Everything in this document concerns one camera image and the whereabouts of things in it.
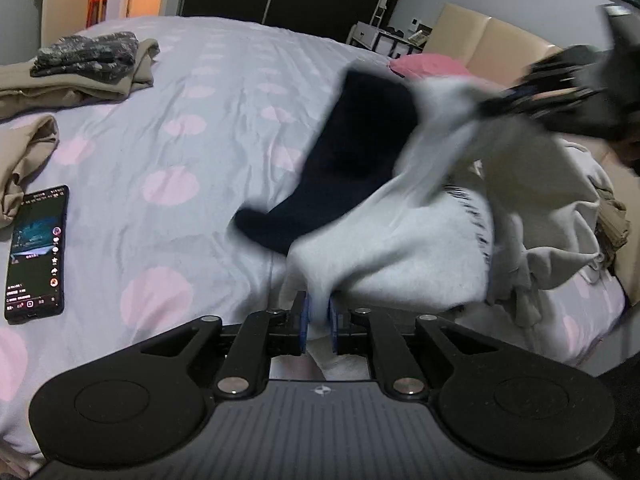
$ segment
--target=orange object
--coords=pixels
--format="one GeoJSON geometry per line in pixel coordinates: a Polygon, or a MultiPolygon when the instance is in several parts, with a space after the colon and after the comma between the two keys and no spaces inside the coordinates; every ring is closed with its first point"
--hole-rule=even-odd
{"type": "Polygon", "coordinates": [[[96,23],[103,22],[106,17],[107,0],[89,0],[86,14],[86,26],[91,27],[96,23]]]}

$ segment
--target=phone screen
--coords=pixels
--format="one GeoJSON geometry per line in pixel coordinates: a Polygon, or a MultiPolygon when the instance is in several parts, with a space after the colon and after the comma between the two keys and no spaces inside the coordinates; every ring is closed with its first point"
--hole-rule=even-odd
{"type": "Polygon", "coordinates": [[[68,187],[25,195],[14,220],[4,295],[7,320],[63,309],[62,269],[68,187]]]}

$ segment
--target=round black pad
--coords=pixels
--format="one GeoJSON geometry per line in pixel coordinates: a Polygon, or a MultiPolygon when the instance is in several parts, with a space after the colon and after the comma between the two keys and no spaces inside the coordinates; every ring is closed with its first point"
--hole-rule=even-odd
{"type": "Polygon", "coordinates": [[[199,387],[176,359],[126,349],[65,372],[31,401],[31,429],[47,459],[120,468],[158,458],[205,415],[199,387]]]}
{"type": "Polygon", "coordinates": [[[562,386],[539,377],[508,379],[496,386],[494,397],[505,412],[521,418],[548,418],[569,404],[562,386]]]}
{"type": "Polygon", "coordinates": [[[600,381],[518,349],[464,356],[437,409],[476,452],[530,466],[580,458],[607,434],[614,413],[600,381]]]}
{"type": "Polygon", "coordinates": [[[102,424],[125,422],[149,405],[149,392],[130,381],[102,381],[82,390],[76,410],[84,418],[102,424]]]}

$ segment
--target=headboard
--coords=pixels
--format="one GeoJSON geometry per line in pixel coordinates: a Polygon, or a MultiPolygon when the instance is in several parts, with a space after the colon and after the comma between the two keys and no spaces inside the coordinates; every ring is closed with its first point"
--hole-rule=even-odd
{"type": "Polygon", "coordinates": [[[445,4],[424,52],[446,54],[470,72],[506,87],[529,66],[558,52],[555,45],[511,23],[445,4]]]}
{"type": "MultiPolygon", "coordinates": [[[[505,87],[514,85],[528,65],[559,50],[510,23],[453,4],[445,4],[424,48],[424,52],[457,59],[474,75],[505,87]]],[[[626,205],[631,235],[618,251],[616,275],[631,304],[636,304],[640,301],[640,179],[619,163],[605,142],[567,137],[591,151],[613,182],[616,198],[626,205]]]]}

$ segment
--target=folded clothes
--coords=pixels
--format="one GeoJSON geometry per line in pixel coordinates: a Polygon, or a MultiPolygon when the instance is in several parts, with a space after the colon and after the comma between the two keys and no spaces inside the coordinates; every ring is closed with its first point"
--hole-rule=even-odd
{"type": "Polygon", "coordinates": [[[79,74],[31,77],[33,61],[0,66],[0,120],[34,108],[72,108],[126,99],[133,91],[153,86],[151,62],[159,52],[156,40],[142,41],[133,70],[113,83],[79,74]]]}
{"type": "Polygon", "coordinates": [[[31,75],[80,74],[114,81],[133,69],[138,46],[133,32],[114,32],[96,38],[65,36],[38,51],[31,75]]]}
{"type": "Polygon", "coordinates": [[[0,228],[9,225],[22,203],[22,181],[41,167],[58,145],[53,115],[11,130],[0,130],[0,228]]]}

